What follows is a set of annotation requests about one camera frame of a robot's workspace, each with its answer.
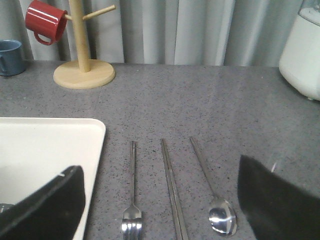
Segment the cutlery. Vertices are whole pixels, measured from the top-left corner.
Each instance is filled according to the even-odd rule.
[[[180,205],[174,173],[172,170],[172,165],[171,165],[169,153],[167,150],[167,145],[164,139],[161,139],[161,149],[162,149],[162,155],[163,155],[163,161],[164,161],[166,182],[168,184],[168,189],[169,189],[169,197],[170,197],[173,222],[175,227],[176,240],[188,240],[188,233],[186,229],[184,216],[182,213],[182,208]]]
[[[211,191],[213,193],[213,200],[210,203],[209,208],[209,221],[212,229],[220,236],[229,237],[237,231],[237,216],[230,203],[218,196],[214,191],[214,181],[209,173],[209,169],[205,163],[204,157],[200,151],[198,143],[191,136],[190,141],[192,143],[195,154],[200,162],[204,175],[209,183]]]
[[[142,231],[142,212],[135,205],[135,168],[136,168],[136,142],[130,143],[131,159],[131,205],[122,215],[123,240],[140,240]]]

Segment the speckled countertop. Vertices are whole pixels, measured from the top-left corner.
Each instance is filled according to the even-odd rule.
[[[220,240],[207,220],[211,192],[193,152],[195,136],[216,192],[237,211],[233,240],[253,240],[237,197],[240,155],[320,197],[320,103],[307,100],[277,68],[114,64],[115,79],[88,90],[53,81],[59,61],[28,61],[0,76],[1,117],[95,118],[107,128],[86,240],[122,239],[130,204],[130,141],[137,141],[136,204],[145,240],[175,239],[161,153],[165,138],[189,239]]]

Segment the stainless steel fork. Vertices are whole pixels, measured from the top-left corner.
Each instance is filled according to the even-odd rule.
[[[123,240],[140,240],[142,230],[142,213],[135,205],[135,166],[136,166],[136,142],[130,144],[131,158],[131,205],[124,210],[122,215]]]

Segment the spoon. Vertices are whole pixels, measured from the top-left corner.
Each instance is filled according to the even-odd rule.
[[[190,137],[190,141],[213,193],[213,200],[210,203],[209,208],[209,221],[212,229],[220,236],[232,236],[236,233],[238,226],[236,212],[228,201],[215,193],[213,184],[214,181],[210,176],[209,169],[205,163],[204,157],[200,152],[200,148],[192,136]]]

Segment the red mug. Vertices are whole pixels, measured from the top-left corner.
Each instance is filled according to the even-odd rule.
[[[39,43],[51,45],[59,41],[64,33],[67,25],[64,15],[67,13],[66,10],[33,0],[25,14],[25,27],[34,32]],[[42,40],[39,35],[47,37],[50,41]]]

